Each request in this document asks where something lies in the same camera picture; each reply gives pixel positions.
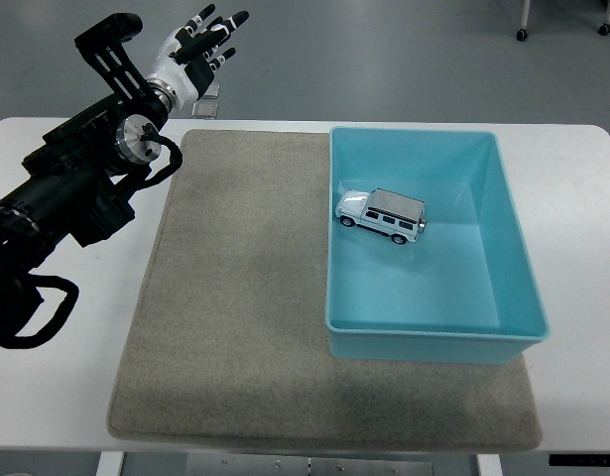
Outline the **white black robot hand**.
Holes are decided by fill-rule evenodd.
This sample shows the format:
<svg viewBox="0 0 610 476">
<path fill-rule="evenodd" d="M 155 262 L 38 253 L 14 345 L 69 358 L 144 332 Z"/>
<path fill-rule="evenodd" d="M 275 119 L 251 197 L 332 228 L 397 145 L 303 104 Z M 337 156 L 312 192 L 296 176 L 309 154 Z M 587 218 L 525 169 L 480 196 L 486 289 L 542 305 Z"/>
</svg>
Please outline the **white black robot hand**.
<svg viewBox="0 0 610 476">
<path fill-rule="evenodd" d="M 147 83 L 171 114 L 200 99 L 215 73 L 236 53 L 223 46 L 249 19 L 249 12 L 225 18 L 214 16 L 214 11 L 209 4 L 188 19 L 167 37 L 155 57 Z"/>
</svg>

